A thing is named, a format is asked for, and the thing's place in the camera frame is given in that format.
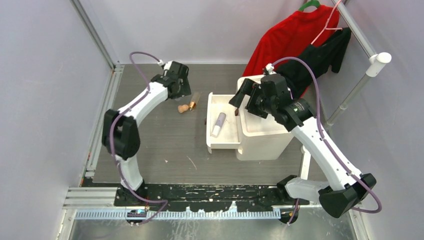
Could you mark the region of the white purple tube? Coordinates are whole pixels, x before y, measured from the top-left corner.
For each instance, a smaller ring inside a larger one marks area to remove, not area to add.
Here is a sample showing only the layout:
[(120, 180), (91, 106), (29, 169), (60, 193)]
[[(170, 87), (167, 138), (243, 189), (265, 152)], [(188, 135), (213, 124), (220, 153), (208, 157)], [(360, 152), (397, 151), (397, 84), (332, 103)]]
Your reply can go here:
[(214, 138), (217, 138), (221, 132), (221, 129), (223, 127), (223, 124), (226, 120), (227, 115), (224, 112), (220, 112), (215, 123), (214, 126), (212, 128), (211, 131), (211, 136)]

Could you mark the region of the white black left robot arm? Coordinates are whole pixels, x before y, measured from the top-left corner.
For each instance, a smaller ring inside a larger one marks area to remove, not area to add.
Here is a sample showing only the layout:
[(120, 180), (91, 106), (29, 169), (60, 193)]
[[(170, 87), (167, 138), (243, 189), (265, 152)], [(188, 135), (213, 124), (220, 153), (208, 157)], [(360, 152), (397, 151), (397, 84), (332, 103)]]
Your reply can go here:
[(189, 67), (177, 61), (162, 65), (163, 72), (147, 82), (146, 88), (123, 107), (108, 109), (103, 118), (101, 142), (117, 166), (120, 181), (128, 192), (126, 200), (141, 206), (146, 200), (145, 180), (137, 161), (141, 146), (139, 126), (146, 116), (167, 100), (191, 95)]

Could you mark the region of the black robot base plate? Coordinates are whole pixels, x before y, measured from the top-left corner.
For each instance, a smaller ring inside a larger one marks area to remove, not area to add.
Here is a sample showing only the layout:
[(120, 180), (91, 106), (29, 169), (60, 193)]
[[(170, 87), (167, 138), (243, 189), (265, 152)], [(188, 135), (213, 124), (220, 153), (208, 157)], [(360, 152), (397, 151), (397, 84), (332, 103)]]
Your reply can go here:
[(147, 207), (151, 211), (160, 209), (160, 201), (167, 200), (164, 208), (169, 212), (227, 212), (235, 204), (237, 212), (268, 212), (274, 206), (292, 206), (295, 200), (279, 185), (257, 184), (145, 184), (138, 191), (144, 202), (129, 190), (119, 186), (114, 200), (116, 207)]

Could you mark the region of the white drawer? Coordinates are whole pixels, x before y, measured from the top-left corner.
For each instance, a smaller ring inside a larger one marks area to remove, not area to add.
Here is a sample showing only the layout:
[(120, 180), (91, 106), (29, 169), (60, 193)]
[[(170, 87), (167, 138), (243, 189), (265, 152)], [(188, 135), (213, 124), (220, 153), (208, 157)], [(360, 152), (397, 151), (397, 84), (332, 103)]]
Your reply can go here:
[(236, 108), (229, 104), (232, 94), (215, 94), (211, 92), (207, 99), (206, 146), (211, 154), (213, 150), (241, 149), (241, 119), (236, 115)]

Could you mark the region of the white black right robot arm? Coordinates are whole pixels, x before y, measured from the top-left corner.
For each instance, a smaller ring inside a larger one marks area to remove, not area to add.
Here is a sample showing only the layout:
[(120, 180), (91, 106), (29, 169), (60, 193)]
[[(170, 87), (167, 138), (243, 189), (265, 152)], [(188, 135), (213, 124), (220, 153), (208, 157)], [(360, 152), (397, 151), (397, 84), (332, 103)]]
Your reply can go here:
[(332, 217), (339, 218), (364, 200), (376, 185), (371, 173), (362, 173), (341, 153), (323, 130), (318, 113), (303, 98), (293, 99), (287, 81), (278, 74), (262, 75), (259, 82), (243, 78), (229, 104), (265, 119), (268, 115), (286, 128), (309, 151), (327, 181), (313, 181), (290, 175), (277, 186), (277, 198), (283, 205), (296, 199), (319, 203)]

